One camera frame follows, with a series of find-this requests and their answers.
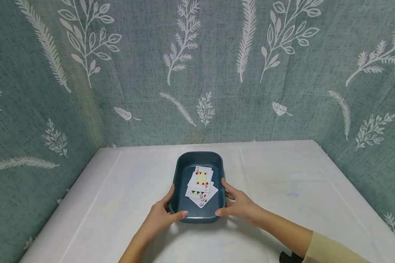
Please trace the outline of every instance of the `forearm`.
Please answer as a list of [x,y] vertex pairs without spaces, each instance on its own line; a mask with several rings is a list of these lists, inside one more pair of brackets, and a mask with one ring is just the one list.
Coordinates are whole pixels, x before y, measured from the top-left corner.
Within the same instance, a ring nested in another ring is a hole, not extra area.
[[133,236],[129,246],[123,253],[118,263],[140,263],[142,262],[145,250],[150,243],[150,239],[141,235],[140,231]]
[[264,210],[255,208],[255,225],[273,235],[295,254],[304,258],[312,240],[313,232],[287,219]]

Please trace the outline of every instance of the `black object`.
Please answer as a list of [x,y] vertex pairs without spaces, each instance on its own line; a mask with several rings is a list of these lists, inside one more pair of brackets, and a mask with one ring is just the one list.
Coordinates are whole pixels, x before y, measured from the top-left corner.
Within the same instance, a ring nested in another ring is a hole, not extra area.
[[[199,208],[188,197],[185,196],[187,183],[189,183],[196,166],[211,167],[212,182],[218,192],[203,207]],[[221,184],[224,177],[222,158],[214,152],[187,152],[178,158],[173,183],[174,194],[170,200],[169,209],[171,213],[187,210],[189,215],[181,222],[191,224],[206,224],[218,220],[215,211],[225,206],[225,189]]]
[[285,252],[281,252],[281,254],[279,255],[279,262],[280,263],[302,263],[303,259],[295,253],[292,253],[291,257],[290,257]]

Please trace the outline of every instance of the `right hand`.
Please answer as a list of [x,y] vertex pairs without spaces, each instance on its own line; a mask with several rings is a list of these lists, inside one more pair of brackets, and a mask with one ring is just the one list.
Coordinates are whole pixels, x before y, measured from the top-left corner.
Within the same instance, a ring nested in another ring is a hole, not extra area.
[[256,213],[259,206],[253,202],[243,191],[237,190],[229,185],[224,178],[221,179],[225,187],[225,196],[235,202],[227,202],[226,207],[220,208],[215,212],[216,216],[237,216],[246,219],[249,223],[255,224]]

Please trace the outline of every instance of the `white table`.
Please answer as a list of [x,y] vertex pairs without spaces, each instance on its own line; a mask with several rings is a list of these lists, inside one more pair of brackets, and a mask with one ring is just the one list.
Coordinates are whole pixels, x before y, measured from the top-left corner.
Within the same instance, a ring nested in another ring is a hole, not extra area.
[[[100,149],[22,263],[117,263],[177,158],[209,150],[228,182],[267,210],[345,244],[372,263],[395,263],[395,235],[314,141]],[[146,262],[272,262],[286,249],[236,218],[177,223],[151,243]]]

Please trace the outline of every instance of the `teal fabric backdrop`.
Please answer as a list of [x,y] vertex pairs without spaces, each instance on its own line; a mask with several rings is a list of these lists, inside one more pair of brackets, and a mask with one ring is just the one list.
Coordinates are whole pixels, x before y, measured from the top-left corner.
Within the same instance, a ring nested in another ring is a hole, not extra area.
[[0,262],[99,147],[301,139],[395,233],[395,0],[0,1]]

